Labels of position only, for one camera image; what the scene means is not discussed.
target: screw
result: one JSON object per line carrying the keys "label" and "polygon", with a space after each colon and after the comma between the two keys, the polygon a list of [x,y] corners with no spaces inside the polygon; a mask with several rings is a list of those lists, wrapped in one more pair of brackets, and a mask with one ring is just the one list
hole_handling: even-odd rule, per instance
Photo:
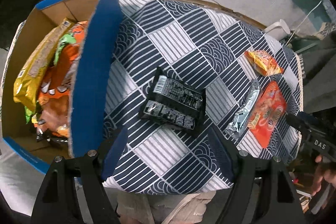
{"label": "screw", "polygon": [[87,154],[88,154],[88,156],[93,157],[97,154],[97,151],[96,150],[90,150]]}
{"label": "screw", "polygon": [[61,160],[62,160],[62,156],[56,156],[54,158],[54,161],[56,161],[56,162],[60,162]]}
{"label": "screw", "polygon": [[248,155],[248,152],[245,150],[239,150],[239,155],[241,155],[242,157],[246,157]]}
{"label": "screw", "polygon": [[281,161],[281,158],[280,158],[279,156],[274,156],[274,157],[273,157],[273,160],[274,160],[275,162],[280,162],[280,161]]}

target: table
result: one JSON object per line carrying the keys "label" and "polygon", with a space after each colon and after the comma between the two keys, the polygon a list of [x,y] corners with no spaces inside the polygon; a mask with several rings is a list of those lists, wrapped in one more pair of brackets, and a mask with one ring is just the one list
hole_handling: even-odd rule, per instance
{"label": "table", "polygon": [[[272,37],[231,16],[172,0],[119,0],[125,18],[111,57],[106,92],[104,137],[117,127],[128,128],[128,143],[105,187],[146,194],[187,194],[225,189],[232,183],[217,166],[207,141],[207,130],[224,133],[243,104],[252,79],[264,89],[278,82],[287,111],[302,110],[302,79],[297,55]],[[245,50],[266,50],[285,70],[283,75],[256,75]],[[140,120],[155,69],[170,77],[206,88],[204,131],[197,139],[168,126]],[[238,149],[254,157],[279,155],[293,160],[300,134],[282,117],[266,149],[246,130]]]}

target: red food package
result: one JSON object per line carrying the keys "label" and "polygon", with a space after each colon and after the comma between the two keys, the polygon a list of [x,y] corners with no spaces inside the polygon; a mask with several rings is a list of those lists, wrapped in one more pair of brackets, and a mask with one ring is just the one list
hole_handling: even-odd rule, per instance
{"label": "red food package", "polygon": [[257,100],[247,124],[262,148],[267,147],[273,129],[284,114],[286,106],[277,82],[272,81]]}

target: white fixture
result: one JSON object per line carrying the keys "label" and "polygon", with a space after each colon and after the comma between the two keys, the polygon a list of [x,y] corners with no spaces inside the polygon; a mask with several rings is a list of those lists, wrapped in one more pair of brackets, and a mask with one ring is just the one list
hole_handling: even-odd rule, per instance
{"label": "white fixture", "polygon": [[276,40],[281,40],[285,38],[287,35],[291,34],[291,31],[283,19],[273,23],[268,26],[265,30],[265,33],[275,38]]}

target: beige pants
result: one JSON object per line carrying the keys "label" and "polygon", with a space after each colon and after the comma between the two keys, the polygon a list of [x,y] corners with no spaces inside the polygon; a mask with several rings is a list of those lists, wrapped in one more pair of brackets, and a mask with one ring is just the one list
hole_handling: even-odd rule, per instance
{"label": "beige pants", "polygon": [[198,223],[206,204],[216,191],[189,195],[144,195],[118,192],[117,213],[134,218],[142,224]]}

